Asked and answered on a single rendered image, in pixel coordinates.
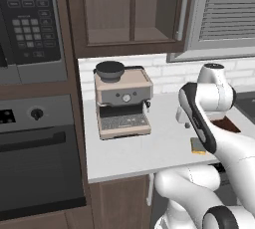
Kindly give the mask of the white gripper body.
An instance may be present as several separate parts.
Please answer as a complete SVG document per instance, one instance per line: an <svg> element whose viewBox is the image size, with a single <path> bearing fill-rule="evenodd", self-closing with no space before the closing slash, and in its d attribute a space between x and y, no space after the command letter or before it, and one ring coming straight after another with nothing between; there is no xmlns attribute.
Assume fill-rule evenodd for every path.
<svg viewBox="0 0 255 229"><path fill-rule="evenodd" d="M175 118L178 123L182 123L185 128L190 128L191 124L189 121L189 117L187 116L186 112L182 107L178 107L176 111Z"/></svg>

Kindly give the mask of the yellow sponge with grey top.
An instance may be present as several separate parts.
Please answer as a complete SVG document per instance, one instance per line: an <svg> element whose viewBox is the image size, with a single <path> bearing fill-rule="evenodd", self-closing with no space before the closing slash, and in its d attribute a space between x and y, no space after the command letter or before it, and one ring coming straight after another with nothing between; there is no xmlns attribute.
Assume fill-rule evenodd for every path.
<svg viewBox="0 0 255 229"><path fill-rule="evenodd" d="M192 137L190 139L191 143L191 152L192 153L198 153L198 154L205 154L206 149L203 147L202 143L197 137Z"/></svg>

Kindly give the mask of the dark brown cutting board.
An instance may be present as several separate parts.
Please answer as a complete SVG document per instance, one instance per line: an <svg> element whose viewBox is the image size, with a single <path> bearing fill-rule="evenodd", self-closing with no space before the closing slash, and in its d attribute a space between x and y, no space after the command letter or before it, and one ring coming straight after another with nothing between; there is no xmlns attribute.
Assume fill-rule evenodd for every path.
<svg viewBox="0 0 255 229"><path fill-rule="evenodd" d="M223 119L213 120L212 123L231 132L240 132L240 129L227 116L225 116Z"/></svg>

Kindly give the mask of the beige coffee machine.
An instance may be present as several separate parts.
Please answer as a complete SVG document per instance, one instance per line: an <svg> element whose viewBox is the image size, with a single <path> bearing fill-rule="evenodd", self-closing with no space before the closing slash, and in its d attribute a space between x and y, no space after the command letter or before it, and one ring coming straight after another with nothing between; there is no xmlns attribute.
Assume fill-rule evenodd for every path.
<svg viewBox="0 0 255 229"><path fill-rule="evenodd" d="M150 107L153 83L143 66L103 61L94 80L100 139L151 133L143 107Z"/></svg>

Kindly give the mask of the dark grey sink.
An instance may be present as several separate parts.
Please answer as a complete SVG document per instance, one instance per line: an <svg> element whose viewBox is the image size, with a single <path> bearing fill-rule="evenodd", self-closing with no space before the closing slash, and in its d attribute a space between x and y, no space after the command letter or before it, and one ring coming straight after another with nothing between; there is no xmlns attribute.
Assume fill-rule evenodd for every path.
<svg viewBox="0 0 255 229"><path fill-rule="evenodd" d="M255 124L255 99L238 99L235 102L235 107Z"/></svg>

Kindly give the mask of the brown lower cupboard door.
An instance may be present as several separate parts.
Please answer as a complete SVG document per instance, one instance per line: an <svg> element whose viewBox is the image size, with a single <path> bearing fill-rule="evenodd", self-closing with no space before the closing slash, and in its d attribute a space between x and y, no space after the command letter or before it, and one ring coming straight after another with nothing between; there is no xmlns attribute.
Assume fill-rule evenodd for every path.
<svg viewBox="0 0 255 229"><path fill-rule="evenodd" d="M149 229L146 175L90 185L95 229Z"/></svg>

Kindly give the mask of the brown tall oven cupboard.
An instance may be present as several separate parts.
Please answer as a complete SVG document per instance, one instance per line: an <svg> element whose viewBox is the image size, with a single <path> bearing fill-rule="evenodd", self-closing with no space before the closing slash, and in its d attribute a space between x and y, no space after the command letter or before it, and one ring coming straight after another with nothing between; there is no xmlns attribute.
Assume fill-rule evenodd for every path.
<svg viewBox="0 0 255 229"><path fill-rule="evenodd" d="M91 198L87 178L83 110L78 62L71 37L67 0L57 0L67 78L60 82L0 85L0 101L68 95L71 99L80 158L82 183L87 204L80 207L27 215L0 221L0 229L93 229Z"/></svg>

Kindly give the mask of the grey window with blinds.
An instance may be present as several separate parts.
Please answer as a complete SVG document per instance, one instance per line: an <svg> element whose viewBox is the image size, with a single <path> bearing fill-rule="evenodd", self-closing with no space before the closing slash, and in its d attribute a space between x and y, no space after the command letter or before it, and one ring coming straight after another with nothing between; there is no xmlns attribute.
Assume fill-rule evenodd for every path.
<svg viewBox="0 0 255 229"><path fill-rule="evenodd" d="M169 63L255 56L255 0L192 0L184 51Z"/></svg>

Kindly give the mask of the brown glass cupboard door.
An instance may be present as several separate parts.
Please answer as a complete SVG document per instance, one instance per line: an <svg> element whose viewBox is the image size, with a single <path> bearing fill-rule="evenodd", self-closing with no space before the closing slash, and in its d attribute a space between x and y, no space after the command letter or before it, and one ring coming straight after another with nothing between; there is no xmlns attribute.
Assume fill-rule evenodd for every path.
<svg viewBox="0 0 255 229"><path fill-rule="evenodd" d="M95 58L181 52L175 38L182 0L68 0L75 53Z"/></svg>

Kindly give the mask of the black oven knob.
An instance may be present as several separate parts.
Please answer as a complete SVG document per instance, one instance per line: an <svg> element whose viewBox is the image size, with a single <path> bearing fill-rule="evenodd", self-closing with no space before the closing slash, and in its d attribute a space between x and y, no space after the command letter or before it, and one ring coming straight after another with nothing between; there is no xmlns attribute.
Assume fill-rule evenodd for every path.
<svg viewBox="0 0 255 229"><path fill-rule="evenodd" d="M33 109L31 110L31 117L34 120L39 120L43 116L43 111L41 109Z"/></svg>

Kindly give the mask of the black and grey oven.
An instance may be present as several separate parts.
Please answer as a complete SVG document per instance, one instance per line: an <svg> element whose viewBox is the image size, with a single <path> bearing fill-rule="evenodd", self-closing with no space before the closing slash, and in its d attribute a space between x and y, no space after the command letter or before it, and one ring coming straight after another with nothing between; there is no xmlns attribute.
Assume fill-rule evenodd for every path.
<svg viewBox="0 0 255 229"><path fill-rule="evenodd" d="M86 204L70 97L0 101L0 221Z"/></svg>

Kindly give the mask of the black microwave oven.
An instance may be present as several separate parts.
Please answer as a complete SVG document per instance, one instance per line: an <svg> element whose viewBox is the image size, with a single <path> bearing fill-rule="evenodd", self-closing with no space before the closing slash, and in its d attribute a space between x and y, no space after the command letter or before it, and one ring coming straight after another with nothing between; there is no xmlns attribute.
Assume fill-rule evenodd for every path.
<svg viewBox="0 0 255 229"><path fill-rule="evenodd" d="M0 85L66 78L57 0L0 0Z"/></svg>

